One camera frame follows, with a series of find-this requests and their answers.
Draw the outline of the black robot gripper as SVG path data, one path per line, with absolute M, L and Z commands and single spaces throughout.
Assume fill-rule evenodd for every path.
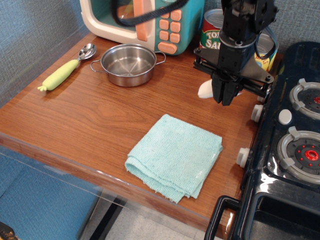
M 220 49 L 194 49 L 194 67 L 210 75 L 213 98 L 217 103 L 230 106 L 242 90 L 262 98 L 269 94 L 274 77 L 255 60 L 258 39 L 240 41 L 222 37 Z

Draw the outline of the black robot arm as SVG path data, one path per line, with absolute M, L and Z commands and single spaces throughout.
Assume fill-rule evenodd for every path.
M 255 57 L 260 34 L 275 21 L 278 8 L 272 0 L 223 0 L 221 6 L 220 48 L 196 48 L 194 67 L 211 76 L 217 103 L 229 106 L 243 89 L 265 98 L 274 77 Z

